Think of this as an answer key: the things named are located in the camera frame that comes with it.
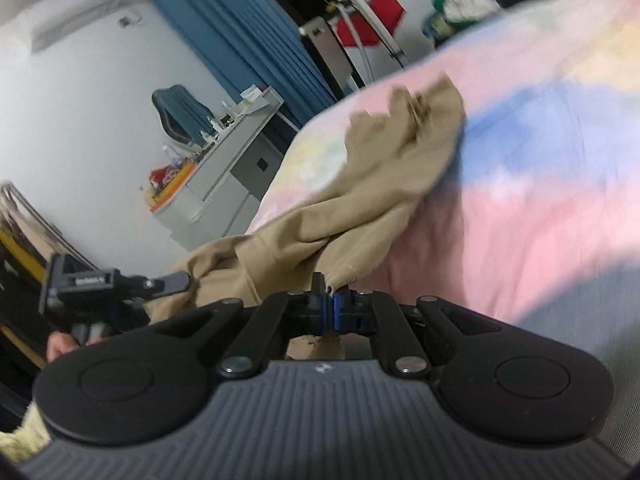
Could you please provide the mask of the person left hand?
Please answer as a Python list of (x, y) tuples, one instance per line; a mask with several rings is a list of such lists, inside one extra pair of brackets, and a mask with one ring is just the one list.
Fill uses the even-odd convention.
[(51, 363), (67, 353), (101, 341), (102, 338), (98, 337), (89, 339), (85, 344), (80, 344), (71, 334), (62, 332), (50, 333), (46, 350), (47, 362)]

